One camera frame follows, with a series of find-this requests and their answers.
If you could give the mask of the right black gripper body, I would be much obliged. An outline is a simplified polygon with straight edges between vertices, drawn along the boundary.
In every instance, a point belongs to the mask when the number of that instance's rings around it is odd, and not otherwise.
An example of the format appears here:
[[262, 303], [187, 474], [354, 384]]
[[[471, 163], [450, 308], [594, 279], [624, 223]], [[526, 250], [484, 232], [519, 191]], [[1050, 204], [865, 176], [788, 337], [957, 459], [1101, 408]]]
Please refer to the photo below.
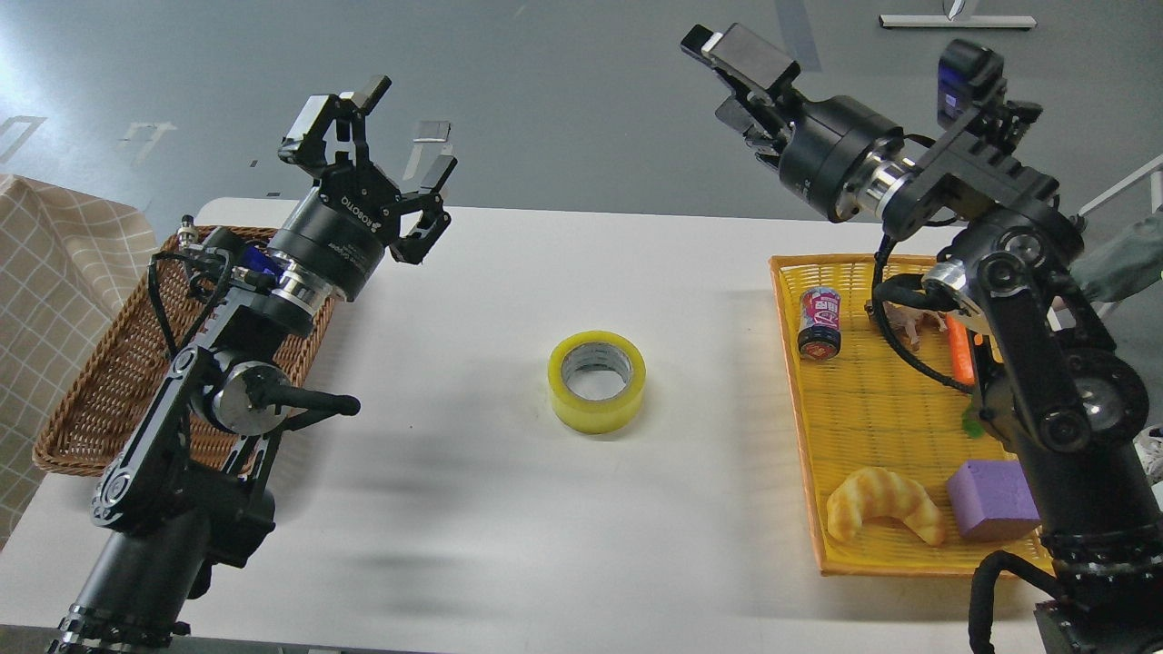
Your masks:
[[782, 149], [778, 178], [802, 202], [840, 223], [850, 219], [839, 212], [840, 198], [868, 154], [897, 152], [901, 145], [901, 125], [850, 95], [802, 100], [790, 111], [790, 140]]

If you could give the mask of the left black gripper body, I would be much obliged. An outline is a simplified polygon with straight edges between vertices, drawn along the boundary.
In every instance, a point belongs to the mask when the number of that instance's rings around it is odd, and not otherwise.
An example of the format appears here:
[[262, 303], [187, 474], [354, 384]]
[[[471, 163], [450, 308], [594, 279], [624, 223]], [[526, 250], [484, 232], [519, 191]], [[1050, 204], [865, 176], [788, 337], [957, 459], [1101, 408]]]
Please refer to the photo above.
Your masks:
[[324, 278], [352, 303], [400, 235], [400, 219], [386, 209], [400, 199], [402, 192], [374, 164], [324, 175], [269, 247]]

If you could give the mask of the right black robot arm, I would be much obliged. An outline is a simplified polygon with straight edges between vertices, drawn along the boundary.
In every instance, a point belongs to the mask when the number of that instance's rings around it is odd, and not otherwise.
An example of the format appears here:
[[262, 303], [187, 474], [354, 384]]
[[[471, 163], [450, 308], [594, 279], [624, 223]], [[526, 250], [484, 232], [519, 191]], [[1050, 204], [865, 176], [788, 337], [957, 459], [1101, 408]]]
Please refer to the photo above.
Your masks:
[[1041, 107], [1005, 98], [1001, 55], [949, 43], [936, 100], [944, 131], [912, 162], [900, 125], [848, 95], [806, 99], [793, 85], [800, 65], [743, 24], [695, 24], [682, 50], [730, 88], [716, 116], [833, 223], [880, 220], [884, 250], [941, 209], [966, 223], [929, 272], [876, 276], [872, 292], [954, 311], [983, 336], [971, 405], [1016, 455], [1042, 520], [1053, 573], [1003, 550], [984, 559], [971, 648], [993, 651], [993, 589], [1006, 570], [1049, 596], [1035, 607], [1049, 653], [1158, 653], [1160, 507], [1133, 446], [1146, 385], [1069, 272], [1080, 219], [1059, 212], [1058, 182], [1014, 157]]

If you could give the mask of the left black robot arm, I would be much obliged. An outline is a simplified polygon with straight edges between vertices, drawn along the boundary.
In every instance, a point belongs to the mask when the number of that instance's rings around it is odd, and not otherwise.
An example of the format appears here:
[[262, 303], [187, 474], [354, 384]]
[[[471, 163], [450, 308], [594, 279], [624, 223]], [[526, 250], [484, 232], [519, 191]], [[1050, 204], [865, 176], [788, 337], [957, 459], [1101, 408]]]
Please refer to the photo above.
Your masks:
[[157, 653], [185, 637], [180, 609], [214, 567], [244, 567], [274, 529], [267, 479], [283, 435], [361, 412], [352, 396], [299, 388], [274, 354], [312, 334], [324, 303], [352, 303], [384, 256], [421, 263], [452, 222], [441, 196], [451, 154], [412, 192], [371, 159], [365, 121], [391, 83], [374, 74], [307, 99], [278, 154], [313, 186], [265, 247], [228, 227], [201, 237], [185, 218], [174, 253], [150, 261], [150, 286], [171, 260], [213, 287], [181, 339], [151, 294], [167, 374], [95, 486], [91, 519], [110, 538], [50, 653]]

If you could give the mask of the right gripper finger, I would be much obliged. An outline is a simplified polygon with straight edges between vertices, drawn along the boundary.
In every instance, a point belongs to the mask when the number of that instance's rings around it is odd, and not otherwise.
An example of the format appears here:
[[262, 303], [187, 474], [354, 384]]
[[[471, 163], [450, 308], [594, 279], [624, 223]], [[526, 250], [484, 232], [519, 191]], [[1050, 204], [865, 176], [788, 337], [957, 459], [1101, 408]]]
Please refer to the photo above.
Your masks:
[[726, 98], [716, 108], [715, 118], [742, 136], [744, 144], [751, 149], [759, 164], [780, 169], [782, 150], [789, 145], [789, 130], [759, 125], [759, 120], [752, 116], [744, 104], [740, 104], [736, 98]]
[[730, 90], [718, 114], [802, 113], [802, 95], [793, 87], [800, 64], [745, 24], [722, 33], [695, 24], [682, 38], [682, 52], [713, 70]]

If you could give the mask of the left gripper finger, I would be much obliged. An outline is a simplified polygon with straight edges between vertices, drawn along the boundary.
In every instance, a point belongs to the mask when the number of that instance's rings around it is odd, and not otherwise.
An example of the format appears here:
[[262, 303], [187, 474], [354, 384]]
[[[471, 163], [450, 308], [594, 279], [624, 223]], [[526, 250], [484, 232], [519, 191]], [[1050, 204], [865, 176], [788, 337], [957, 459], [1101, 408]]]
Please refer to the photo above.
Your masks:
[[388, 244], [388, 253], [395, 262], [412, 265], [422, 263], [452, 223], [452, 216], [444, 209], [442, 189], [457, 163], [454, 154], [438, 154], [419, 190], [404, 194], [399, 202], [390, 204], [388, 215], [395, 218], [395, 221], [413, 213], [420, 215], [411, 232], [395, 236]]
[[365, 125], [391, 85], [386, 74], [374, 74], [361, 91], [308, 95], [281, 140], [279, 159], [321, 187], [392, 187], [371, 161]]

